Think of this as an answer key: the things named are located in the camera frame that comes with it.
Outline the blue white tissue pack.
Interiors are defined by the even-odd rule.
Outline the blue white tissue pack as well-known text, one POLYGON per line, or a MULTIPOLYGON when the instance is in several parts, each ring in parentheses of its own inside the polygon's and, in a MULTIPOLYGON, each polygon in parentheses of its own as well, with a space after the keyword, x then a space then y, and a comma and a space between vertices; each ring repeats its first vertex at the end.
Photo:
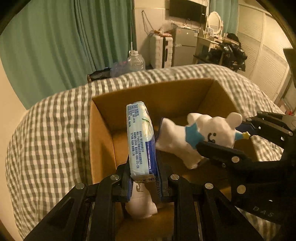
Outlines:
POLYGON ((126 106, 128 161, 130 176, 137 182, 150 182, 157 176, 154 129, 144 102, 126 106))

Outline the white bear plush toy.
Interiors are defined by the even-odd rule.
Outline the white bear plush toy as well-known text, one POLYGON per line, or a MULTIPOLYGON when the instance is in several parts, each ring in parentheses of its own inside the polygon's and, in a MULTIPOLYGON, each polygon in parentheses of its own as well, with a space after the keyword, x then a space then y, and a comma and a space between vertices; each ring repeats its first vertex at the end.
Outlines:
POLYGON ((210 142, 232 148, 237 140, 249 139, 249 132, 236 130, 242 124, 242 115, 232 112, 226 118, 189 113, 186 126, 176 125, 163 118, 156 140, 156 149, 176 155, 188 169, 196 169, 204 158, 196 149, 200 142, 210 142))

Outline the green curtain right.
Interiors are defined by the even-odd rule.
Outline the green curtain right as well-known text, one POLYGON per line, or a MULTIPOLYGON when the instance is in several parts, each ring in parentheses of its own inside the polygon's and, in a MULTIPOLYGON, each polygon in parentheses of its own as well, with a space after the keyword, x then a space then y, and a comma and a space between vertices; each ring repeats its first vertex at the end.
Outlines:
POLYGON ((223 21, 223 33, 237 33, 238 0, 210 0, 210 13, 215 11, 223 21))

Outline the white suitcase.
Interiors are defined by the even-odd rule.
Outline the white suitcase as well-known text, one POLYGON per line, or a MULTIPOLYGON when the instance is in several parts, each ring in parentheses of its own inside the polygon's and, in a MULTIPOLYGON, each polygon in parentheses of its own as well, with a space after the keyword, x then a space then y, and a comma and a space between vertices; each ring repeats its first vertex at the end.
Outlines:
POLYGON ((173 58, 173 38, 153 35, 149 44, 151 66, 154 69, 170 68, 173 58))

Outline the black wall television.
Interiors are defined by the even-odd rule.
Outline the black wall television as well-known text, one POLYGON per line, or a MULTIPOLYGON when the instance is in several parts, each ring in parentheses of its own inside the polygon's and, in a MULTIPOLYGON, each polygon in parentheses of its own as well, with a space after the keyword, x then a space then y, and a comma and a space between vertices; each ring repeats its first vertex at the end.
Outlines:
POLYGON ((169 16, 204 24, 206 21, 206 6, 193 1, 170 0, 169 16))

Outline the black bag pile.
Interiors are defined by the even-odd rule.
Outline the black bag pile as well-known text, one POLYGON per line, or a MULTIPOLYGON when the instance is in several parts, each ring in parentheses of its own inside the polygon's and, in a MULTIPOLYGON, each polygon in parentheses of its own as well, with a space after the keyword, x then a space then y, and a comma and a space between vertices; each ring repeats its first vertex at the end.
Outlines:
POLYGON ((216 48, 212 48, 207 55, 209 62, 222 65, 234 72, 245 72, 247 55, 241 47, 241 42, 234 33, 228 33, 226 38, 216 48))

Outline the grey mini fridge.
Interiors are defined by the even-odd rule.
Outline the grey mini fridge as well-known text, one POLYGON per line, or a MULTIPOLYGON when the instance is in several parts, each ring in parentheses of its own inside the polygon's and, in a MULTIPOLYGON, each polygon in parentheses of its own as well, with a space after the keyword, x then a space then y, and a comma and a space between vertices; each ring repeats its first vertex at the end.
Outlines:
POLYGON ((173 66, 190 65, 196 52, 198 31, 176 27, 173 31, 173 66))

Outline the white wardrobe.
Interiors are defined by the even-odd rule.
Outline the white wardrobe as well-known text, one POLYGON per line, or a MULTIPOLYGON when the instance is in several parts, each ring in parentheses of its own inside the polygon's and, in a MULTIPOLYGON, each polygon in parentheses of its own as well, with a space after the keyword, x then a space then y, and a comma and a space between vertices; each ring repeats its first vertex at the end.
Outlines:
POLYGON ((240 73, 275 101, 289 72, 283 50, 292 46, 286 34, 266 10, 239 1, 237 37, 247 54, 240 73))

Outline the brown cardboard box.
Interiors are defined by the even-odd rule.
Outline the brown cardboard box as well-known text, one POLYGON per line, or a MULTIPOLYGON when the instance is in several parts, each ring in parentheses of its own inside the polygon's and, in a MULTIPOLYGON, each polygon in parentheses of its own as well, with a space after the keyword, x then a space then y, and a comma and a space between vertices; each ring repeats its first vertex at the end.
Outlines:
MULTIPOLYGON (((189 113, 208 114, 212 117, 226 118, 231 112, 240 112, 230 94, 213 79, 190 79, 161 82, 118 90, 97 95, 91 100, 89 150, 92 183, 116 173, 119 165, 126 163, 128 144, 126 131, 126 105, 143 101, 150 114, 154 133, 157 133, 163 117, 170 118, 177 125, 187 124, 189 113)), ((202 185, 212 183, 230 198, 226 168, 215 166, 205 160, 197 169, 189 170, 177 156, 161 152, 163 163, 171 166, 173 173, 186 178, 189 182, 202 185)), ((171 240, 174 229, 173 204, 161 204, 157 197, 156 183, 147 184, 152 200, 159 209, 145 219, 123 217, 121 204, 115 204, 116 240, 171 240)), ((235 208, 240 220, 226 214, 222 216, 222 235, 208 240, 263 240, 258 231, 235 208)))

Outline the green curtain left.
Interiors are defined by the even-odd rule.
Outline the green curtain left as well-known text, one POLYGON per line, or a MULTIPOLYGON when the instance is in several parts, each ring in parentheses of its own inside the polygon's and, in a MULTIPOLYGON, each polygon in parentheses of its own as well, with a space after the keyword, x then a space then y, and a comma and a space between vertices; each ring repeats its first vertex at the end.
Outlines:
POLYGON ((25 108, 127 59, 133 1, 1 1, 1 61, 25 108))

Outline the clear water jug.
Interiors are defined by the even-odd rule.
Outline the clear water jug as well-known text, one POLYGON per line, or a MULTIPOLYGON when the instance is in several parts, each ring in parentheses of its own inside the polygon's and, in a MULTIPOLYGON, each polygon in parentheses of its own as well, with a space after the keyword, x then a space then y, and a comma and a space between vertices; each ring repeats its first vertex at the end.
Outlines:
POLYGON ((130 51, 127 58, 127 71, 137 72, 145 70, 145 60, 143 56, 133 49, 133 42, 130 43, 130 51))

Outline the wooden vanity desk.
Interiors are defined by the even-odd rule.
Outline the wooden vanity desk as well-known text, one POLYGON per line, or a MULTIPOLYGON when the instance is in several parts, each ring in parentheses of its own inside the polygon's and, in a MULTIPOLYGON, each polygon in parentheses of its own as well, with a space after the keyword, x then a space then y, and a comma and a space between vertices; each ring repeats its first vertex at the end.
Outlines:
POLYGON ((223 43, 223 40, 214 38, 213 40, 197 37, 197 44, 195 54, 193 55, 193 64, 212 63, 209 61, 208 53, 211 49, 218 49, 219 44, 223 43))

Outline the white oval vanity mirror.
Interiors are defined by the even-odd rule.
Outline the white oval vanity mirror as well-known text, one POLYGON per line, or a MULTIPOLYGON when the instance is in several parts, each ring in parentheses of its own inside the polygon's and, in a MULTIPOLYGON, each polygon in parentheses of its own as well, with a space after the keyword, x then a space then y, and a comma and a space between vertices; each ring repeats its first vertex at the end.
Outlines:
POLYGON ((221 16, 213 11, 208 15, 207 18, 207 29, 213 35, 221 35, 223 32, 223 21, 221 16))

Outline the black bag by curtain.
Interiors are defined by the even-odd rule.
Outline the black bag by curtain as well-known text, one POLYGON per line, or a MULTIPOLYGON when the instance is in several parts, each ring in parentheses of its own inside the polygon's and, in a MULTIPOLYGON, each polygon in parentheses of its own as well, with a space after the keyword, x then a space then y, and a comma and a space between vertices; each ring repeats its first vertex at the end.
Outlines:
POLYGON ((104 68, 103 70, 96 70, 95 72, 87 75, 87 82, 91 83, 95 80, 103 80, 111 77, 111 68, 104 68))

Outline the grey checked bed cover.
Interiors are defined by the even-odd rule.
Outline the grey checked bed cover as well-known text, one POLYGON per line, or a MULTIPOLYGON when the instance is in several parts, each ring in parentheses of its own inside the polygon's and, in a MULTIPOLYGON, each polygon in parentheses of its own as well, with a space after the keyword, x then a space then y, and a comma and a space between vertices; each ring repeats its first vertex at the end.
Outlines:
POLYGON ((6 154, 6 181, 20 236, 25 238, 76 183, 91 182, 92 97, 142 85, 202 78, 221 84, 245 118, 258 110, 280 112, 256 84, 214 64, 147 70, 98 80, 54 94, 31 107, 12 135, 6 154))

